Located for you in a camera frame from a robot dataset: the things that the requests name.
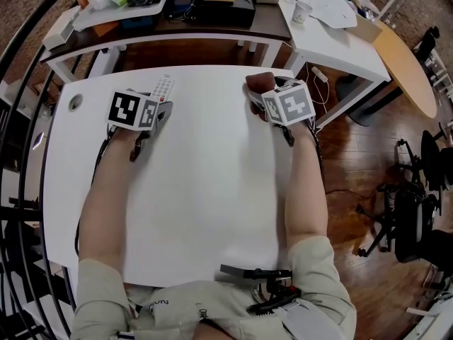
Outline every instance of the wooden floor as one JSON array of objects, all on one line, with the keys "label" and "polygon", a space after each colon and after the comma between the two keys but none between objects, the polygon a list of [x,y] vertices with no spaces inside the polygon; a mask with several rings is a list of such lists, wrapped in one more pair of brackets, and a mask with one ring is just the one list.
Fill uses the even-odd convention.
[{"label": "wooden floor", "polygon": [[[131,45],[122,56],[117,70],[141,69],[189,64],[256,65],[263,49],[251,54],[228,40],[173,40]],[[283,68],[291,50],[282,46],[275,68]],[[344,75],[320,67],[331,85],[327,109],[337,104],[335,81]],[[306,79],[306,71],[298,76]],[[319,101],[311,73],[309,88],[312,98]],[[321,93],[326,86],[318,81]],[[318,117],[323,108],[315,105]],[[336,254],[336,266],[357,308],[357,340],[392,340],[401,338],[419,320],[406,314],[408,306],[425,309],[432,293],[422,289],[430,264],[425,261],[401,264],[393,254],[374,251],[368,258],[357,256],[360,247],[368,247],[373,240],[372,223],[358,215],[358,203],[379,211],[380,197],[364,199],[338,190],[351,190],[364,197],[370,196],[381,182],[399,181],[403,174],[392,169],[396,162],[408,163],[408,153],[396,147],[396,141],[409,141],[414,153],[420,155],[423,130],[438,131],[437,121],[430,120],[414,108],[408,99],[400,97],[376,114],[370,127],[355,124],[341,116],[319,134],[323,150],[328,194],[330,238]],[[437,218],[436,227],[453,229],[451,197],[445,195],[444,214]]]}]

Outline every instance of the black railing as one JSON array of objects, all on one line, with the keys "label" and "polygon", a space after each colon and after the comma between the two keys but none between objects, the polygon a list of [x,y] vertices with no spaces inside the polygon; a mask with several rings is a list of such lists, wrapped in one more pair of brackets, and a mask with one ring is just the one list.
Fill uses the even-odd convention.
[{"label": "black railing", "polygon": [[[17,33],[14,35],[13,39],[11,39],[10,43],[4,50],[3,54],[0,57],[0,81],[4,78],[8,68],[10,67],[14,57],[17,55],[17,52],[21,48],[22,44],[24,43],[25,39],[30,35],[34,27],[38,24],[41,18],[49,11],[49,9],[57,2],[58,0],[44,0],[36,9],[35,11],[27,18],[25,23],[19,28]],[[41,48],[36,52],[36,55],[32,59],[30,65],[28,66],[19,90],[16,94],[13,103],[11,104],[11,108],[9,109],[8,115],[6,117],[6,122],[4,125],[4,129],[0,134],[0,194],[1,194],[1,183],[3,179],[3,170],[5,168],[6,162],[6,143],[9,135],[11,134],[11,128],[13,123],[14,113],[17,111],[18,104],[21,100],[21,96],[25,89],[26,84],[28,83],[31,74],[33,73],[34,68],[39,63],[40,57],[42,53],[45,51],[45,48],[41,46]],[[75,64],[72,68],[74,72],[77,64],[80,62],[81,56],[79,56]],[[42,319],[42,323],[44,327],[35,325],[31,320],[31,317],[24,311],[21,306],[20,300],[18,298],[17,291],[14,287],[14,283],[12,280],[11,273],[16,269],[14,268],[11,263],[9,262],[11,258],[7,257],[7,248],[6,248],[6,240],[3,231],[0,232],[0,259],[2,265],[2,271],[0,273],[0,280],[1,280],[1,311],[0,311],[0,336],[6,339],[28,339],[33,338],[36,340],[36,334],[40,332],[46,331],[46,335],[53,340],[56,340],[57,337],[55,336],[54,331],[52,330],[50,323],[45,315],[44,309],[42,308],[42,304],[40,298],[37,296],[37,292],[35,291],[35,286],[32,283],[32,279],[30,276],[30,269],[29,269],[29,261],[27,258],[27,251],[25,250],[24,245],[24,238],[23,238],[23,223],[25,221],[33,221],[40,223],[40,245],[41,245],[41,253],[44,262],[44,269],[45,269],[45,276],[47,278],[47,284],[49,286],[49,292],[52,296],[53,302],[55,304],[55,309],[59,318],[62,322],[62,326],[69,337],[71,332],[70,328],[67,324],[66,319],[64,318],[62,308],[59,304],[59,299],[56,296],[55,289],[52,283],[52,274],[50,271],[50,263],[47,258],[47,250],[45,247],[45,236],[44,236],[44,219],[43,219],[43,211],[42,211],[42,189],[43,189],[43,182],[44,182],[44,169],[45,169],[45,157],[47,154],[47,145],[45,148],[43,163],[42,163],[42,170],[41,170],[41,183],[40,183],[40,195],[38,198],[38,208],[28,209],[26,208],[27,201],[24,198],[25,195],[25,178],[27,173],[27,163],[28,163],[28,156],[30,153],[30,145],[33,138],[33,131],[35,129],[36,121],[39,116],[40,109],[42,105],[47,100],[47,90],[50,86],[52,81],[54,72],[50,71],[47,75],[42,90],[40,92],[38,98],[38,104],[33,111],[32,118],[30,119],[30,123],[28,125],[27,133],[25,136],[25,142],[23,143],[23,155],[20,162],[20,172],[19,172],[19,186],[18,186],[18,200],[16,203],[16,208],[10,207],[3,207],[0,206],[0,220],[2,221],[14,221],[17,222],[18,225],[18,240],[20,245],[20,253],[21,259],[23,263],[23,273],[26,277],[26,282],[28,284],[28,288],[30,289],[31,295],[33,300],[35,301],[36,307],[38,309],[39,315]],[[64,284],[67,289],[69,303],[72,306],[72,309],[75,310],[76,304],[74,300],[74,296],[71,290],[71,283],[69,280],[69,274],[67,268],[63,268],[64,272]],[[12,297],[12,305],[13,308],[17,310],[17,315],[20,317],[20,320],[23,323],[23,328],[28,331],[28,333],[21,334],[20,336],[16,335],[17,332],[15,329],[12,329],[10,324],[8,323],[8,319],[6,318],[5,312],[5,293],[4,293],[4,279],[8,283],[9,289],[11,291]]]}]

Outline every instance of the desk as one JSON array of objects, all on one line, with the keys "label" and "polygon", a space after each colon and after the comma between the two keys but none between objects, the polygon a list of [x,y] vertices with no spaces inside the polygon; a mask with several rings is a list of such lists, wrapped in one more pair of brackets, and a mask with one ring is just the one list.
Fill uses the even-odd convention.
[{"label": "desk", "polygon": [[304,64],[310,62],[365,79],[345,99],[316,121],[316,126],[322,128],[383,81],[389,81],[390,76],[372,44],[343,29],[332,29],[311,16],[304,25],[293,23],[294,5],[295,3],[285,0],[279,2],[292,36],[292,54],[285,69],[290,69],[296,76]]},{"label": "desk", "polygon": [[[282,205],[291,149],[251,113],[243,91],[261,67],[141,69],[66,84],[48,139],[44,226],[49,260],[76,268],[74,235],[105,138],[113,89],[149,90],[175,79],[173,112],[134,163],[127,204],[128,283],[168,287],[212,280],[220,264],[275,268],[286,250]],[[74,112],[75,94],[84,100]]]},{"label": "desk", "polygon": [[[437,115],[436,100],[420,63],[405,42],[392,29],[381,21],[378,22],[378,25],[382,29],[382,33],[373,44],[391,75],[391,81],[395,81],[398,86],[383,99],[370,105],[369,100],[391,82],[380,84],[352,108],[349,116],[356,123],[368,126],[377,111],[404,94],[423,114],[429,118],[435,118]],[[346,79],[340,83],[340,90],[345,89],[348,84],[351,87],[355,85],[354,82]]]},{"label": "desk", "polygon": [[112,50],[127,44],[156,40],[210,38],[264,43],[266,46],[260,66],[271,67],[282,41],[290,41],[291,33],[277,5],[256,4],[255,8],[255,18],[249,28],[167,21],[161,16],[155,28],[129,30],[117,28],[102,37],[98,37],[92,29],[74,31],[65,44],[50,51],[46,50],[42,54],[41,62],[48,63],[64,83],[70,83],[76,81],[77,78],[63,61],[80,54],[105,48]]}]

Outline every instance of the white table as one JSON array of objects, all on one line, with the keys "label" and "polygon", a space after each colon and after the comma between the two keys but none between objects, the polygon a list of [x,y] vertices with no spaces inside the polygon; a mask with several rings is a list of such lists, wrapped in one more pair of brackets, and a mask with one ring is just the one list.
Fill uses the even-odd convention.
[{"label": "white table", "polygon": [[365,97],[390,76],[372,44],[343,29],[333,29],[318,19],[307,18],[304,25],[292,22],[294,3],[280,0],[280,8],[291,32],[292,54],[285,65],[296,76],[306,62],[320,64],[365,79],[359,87],[316,121],[323,128]]},{"label": "white table", "polygon": [[[292,76],[291,71],[271,70]],[[45,167],[49,260],[77,267],[74,235],[105,138],[111,91],[146,91],[169,73],[176,80],[170,97],[173,112],[133,166],[125,281],[167,287],[212,280],[221,264],[275,268],[286,253],[277,235],[284,233],[277,215],[283,200],[277,198],[284,198],[291,149],[280,130],[251,113],[243,91],[246,75],[266,71],[165,67],[67,84]],[[76,94],[84,97],[83,103],[69,112]]]}]

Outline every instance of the white remote control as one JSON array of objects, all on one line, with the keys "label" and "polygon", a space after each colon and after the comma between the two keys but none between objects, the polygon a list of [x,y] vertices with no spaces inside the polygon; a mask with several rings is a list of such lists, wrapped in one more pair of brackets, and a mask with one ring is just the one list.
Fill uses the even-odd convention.
[{"label": "white remote control", "polygon": [[171,78],[170,74],[164,74],[164,76],[157,81],[154,90],[151,92],[151,97],[159,99],[161,103],[165,102],[168,99],[168,96],[170,96],[174,83],[175,81]]}]

